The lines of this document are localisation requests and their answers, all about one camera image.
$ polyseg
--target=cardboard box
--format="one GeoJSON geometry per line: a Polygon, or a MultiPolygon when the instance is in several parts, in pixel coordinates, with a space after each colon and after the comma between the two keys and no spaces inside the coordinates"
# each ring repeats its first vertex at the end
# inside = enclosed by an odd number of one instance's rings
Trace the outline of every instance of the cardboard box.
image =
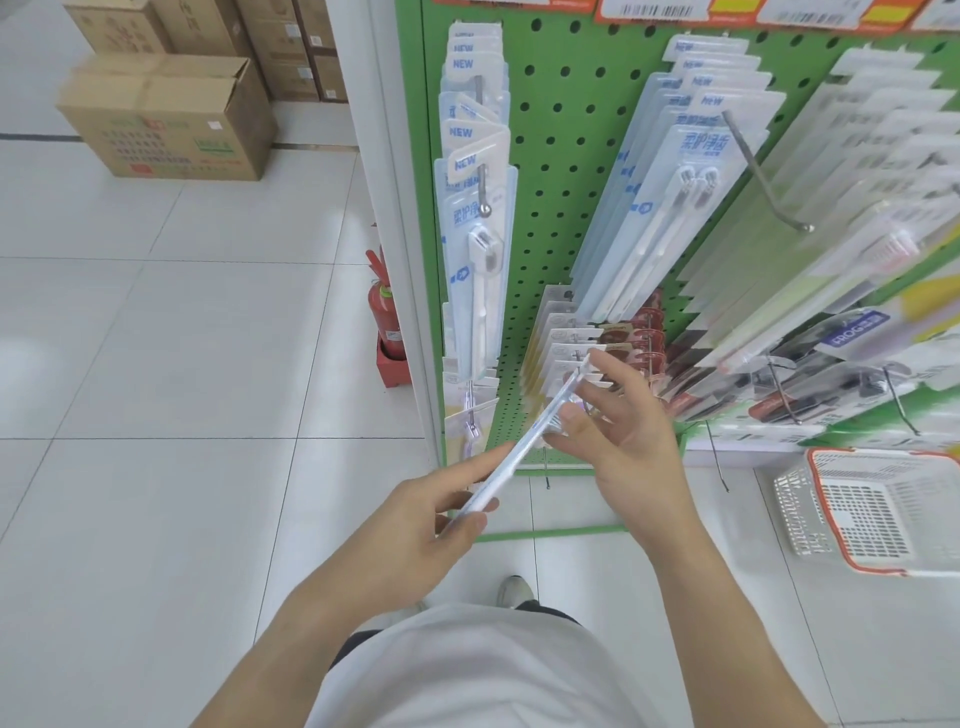
{"type": "Polygon", "coordinates": [[[303,29],[311,48],[337,47],[324,0],[300,0],[300,15],[303,17],[303,29]]]}
{"type": "Polygon", "coordinates": [[[309,64],[264,63],[263,75],[278,101],[320,101],[309,64]]]}
{"type": "Polygon", "coordinates": [[[177,53],[249,58],[253,49],[233,0],[154,0],[177,53]]]}
{"type": "Polygon", "coordinates": [[[249,59],[93,56],[57,108],[117,177],[259,180],[276,136],[249,59]]]}
{"type": "Polygon", "coordinates": [[[297,12],[293,0],[237,0],[240,14],[250,23],[252,20],[277,20],[296,23],[297,12]]]}
{"type": "Polygon", "coordinates": [[[63,6],[96,53],[173,53],[151,0],[67,0],[63,6]]]}
{"type": "Polygon", "coordinates": [[[333,56],[315,56],[313,61],[317,64],[324,101],[346,101],[347,86],[340,70],[340,60],[333,56]]]}
{"type": "Polygon", "coordinates": [[[309,65],[306,46],[300,37],[297,23],[281,23],[275,20],[254,20],[247,22],[250,40],[256,49],[256,56],[264,66],[273,63],[287,65],[309,65]]]}

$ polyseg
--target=green pegboard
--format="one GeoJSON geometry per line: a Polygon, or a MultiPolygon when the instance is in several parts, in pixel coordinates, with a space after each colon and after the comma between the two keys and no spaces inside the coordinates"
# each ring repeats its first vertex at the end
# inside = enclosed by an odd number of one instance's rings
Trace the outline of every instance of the green pegboard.
{"type": "MultiPolygon", "coordinates": [[[[431,302],[430,324],[438,357],[442,350],[440,304],[445,284],[432,164],[441,155],[437,96],[447,29],[456,19],[503,25],[512,97],[511,162],[519,168],[519,186],[498,372],[500,404],[489,442],[494,447],[515,440],[522,431],[518,373],[543,286],[569,283],[570,268],[643,84],[650,73],[669,69],[669,64],[660,60],[663,50],[667,40],[683,29],[669,25],[600,25],[586,15],[448,6],[432,0],[396,0],[396,8],[431,302]]],[[[700,34],[723,32],[697,30],[700,34]]],[[[871,39],[808,30],[759,29],[734,30],[730,35],[751,41],[748,52],[762,56],[760,69],[774,74],[771,88],[787,94],[760,158],[780,138],[840,55],[868,40],[878,48],[905,45],[927,53],[921,67],[943,69],[941,85],[960,87],[960,41],[955,36],[871,39]]],[[[960,109],[960,99],[954,99],[949,108],[960,109]]],[[[680,296],[676,272],[696,252],[746,180],[745,176],[734,187],[663,282],[668,340],[693,318],[683,313],[687,299],[680,296]]],[[[440,369],[438,360],[438,384],[440,369]]],[[[578,464],[583,466],[554,450],[534,453],[528,459],[528,465],[549,468],[575,469],[578,464]]]]}

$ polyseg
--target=floor tile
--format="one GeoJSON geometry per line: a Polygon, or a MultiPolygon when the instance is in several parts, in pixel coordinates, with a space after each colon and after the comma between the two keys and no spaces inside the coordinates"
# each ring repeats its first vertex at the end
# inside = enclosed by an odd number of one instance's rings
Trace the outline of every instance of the floor tile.
{"type": "Polygon", "coordinates": [[[60,437],[296,437],[330,267],[148,262],[60,437]]]}
{"type": "Polygon", "coordinates": [[[0,438],[53,437],[140,265],[0,259],[0,438]]]}
{"type": "MultiPolygon", "coordinates": [[[[687,472],[705,525],[763,619],[787,669],[818,712],[838,722],[753,473],[725,471],[731,487],[727,494],[716,471],[687,472]]],[[[551,491],[558,479],[550,479],[551,491]]],[[[542,528],[538,521],[541,513],[563,527],[576,524],[571,509],[564,509],[561,502],[549,504],[547,495],[584,503],[585,509],[595,509],[596,516],[602,514],[596,503],[590,505],[585,492],[576,491],[578,486],[571,478],[566,491],[561,486],[556,494],[533,488],[538,529],[542,528]]],[[[629,534],[537,539],[537,570],[540,601],[567,612],[590,629],[633,674],[667,725],[692,725],[657,579],[629,534]]]]}
{"type": "Polygon", "coordinates": [[[387,389],[376,370],[373,273],[336,266],[300,437],[422,437],[413,387],[387,389]]]}
{"type": "Polygon", "coordinates": [[[796,556],[758,472],[845,723],[960,716],[960,579],[858,574],[796,556]]]}
{"type": "Polygon", "coordinates": [[[355,160],[281,150],[261,182],[187,182],[150,257],[332,263],[355,160]]]}
{"type": "Polygon", "coordinates": [[[422,440],[299,440],[259,630],[401,480],[429,471],[422,440]]]}
{"type": "Polygon", "coordinates": [[[373,203],[367,188],[367,175],[363,162],[357,156],[357,165],[350,182],[347,196],[347,214],[344,216],[344,228],[340,233],[340,247],[337,248],[338,263],[367,264],[367,250],[379,251],[380,234],[376,229],[373,216],[373,203]]]}
{"type": "Polygon", "coordinates": [[[0,440],[0,539],[48,445],[49,440],[0,440]]]}
{"type": "Polygon", "coordinates": [[[532,477],[530,493],[538,531],[620,523],[597,490],[592,475],[532,477]]]}
{"type": "Polygon", "coordinates": [[[292,453],[55,442],[0,546],[5,723],[187,725],[252,644],[292,453]]]}
{"type": "Polygon", "coordinates": [[[0,143],[0,256],[145,258],[183,182],[118,180],[85,144],[0,143]]]}
{"type": "Polygon", "coordinates": [[[276,140],[285,144],[320,144],[355,147],[357,135],[347,104],[305,104],[275,101],[274,114],[280,126],[276,140]]]}

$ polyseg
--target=shopping basket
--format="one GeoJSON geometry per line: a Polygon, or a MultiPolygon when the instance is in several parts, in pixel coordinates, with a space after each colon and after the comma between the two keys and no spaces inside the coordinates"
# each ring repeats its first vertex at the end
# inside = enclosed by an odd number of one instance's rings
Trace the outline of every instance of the shopping basket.
{"type": "Polygon", "coordinates": [[[960,576],[960,463],[948,455],[811,448],[774,489],[800,556],[863,573],[960,576]]]}

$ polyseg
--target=stacked cardboard boxes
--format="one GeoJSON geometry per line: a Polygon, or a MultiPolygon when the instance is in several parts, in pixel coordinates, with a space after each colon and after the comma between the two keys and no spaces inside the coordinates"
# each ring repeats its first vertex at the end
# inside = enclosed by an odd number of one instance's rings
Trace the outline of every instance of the stacked cardboard boxes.
{"type": "Polygon", "coordinates": [[[57,108],[117,177],[259,180],[276,136],[250,59],[91,56],[57,108]]]}

